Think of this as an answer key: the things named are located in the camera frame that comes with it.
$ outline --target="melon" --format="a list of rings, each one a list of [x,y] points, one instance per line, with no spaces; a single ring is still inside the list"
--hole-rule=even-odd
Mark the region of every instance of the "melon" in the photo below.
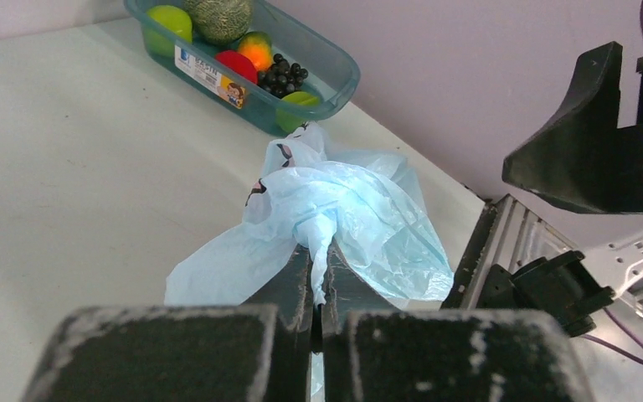
[[[218,46],[239,39],[253,21],[253,0],[183,0],[183,9],[203,39]]]

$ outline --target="light blue plastic bag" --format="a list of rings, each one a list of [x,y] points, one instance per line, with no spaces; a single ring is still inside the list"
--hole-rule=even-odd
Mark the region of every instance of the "light blue plastic bag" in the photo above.
[[[270,143],[261,177],[242,224],[174,268],[165,304],[240,304],[282,269],[297,243],[310,249],[312,289],[322,304],[332,239],[383,296],[447,296],[452,271],[405,157],[342,150],[306,123]]]

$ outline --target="tabletop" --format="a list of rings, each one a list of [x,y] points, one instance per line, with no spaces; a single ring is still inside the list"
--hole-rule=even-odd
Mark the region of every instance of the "tabletop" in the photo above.
[[[408,156],[456,267],[484,203],[353,104],[322,125]],[[161,303],[240,222],[272,139],[150,60],[132,19],[0,41],[0,400],[75,308]]]

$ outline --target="sticker label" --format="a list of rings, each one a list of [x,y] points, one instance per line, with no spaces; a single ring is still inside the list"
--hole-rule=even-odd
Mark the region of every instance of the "sticker label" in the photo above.
[[[193,78],[200,85],[220,96],[224,101],[238,109],[243,107],[245,100],[245,88],[236,84],[233,80],[222,75],[211,64],[190,54],[185,49],[176,45],[174,55],[176,67]]]

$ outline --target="wall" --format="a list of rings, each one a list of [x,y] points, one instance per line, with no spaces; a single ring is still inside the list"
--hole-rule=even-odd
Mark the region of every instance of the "wall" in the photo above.
[[[355,103],[479,194],[512,191],[583,247],[643,228],[643,217],[565,213],[501,181],[502,159],[555,112],[587,49],[625,46],[620,124],[633,123],[639,0],[271,2],[357,60]],[[0,38],[123,15],[121,0],[0,0]]]

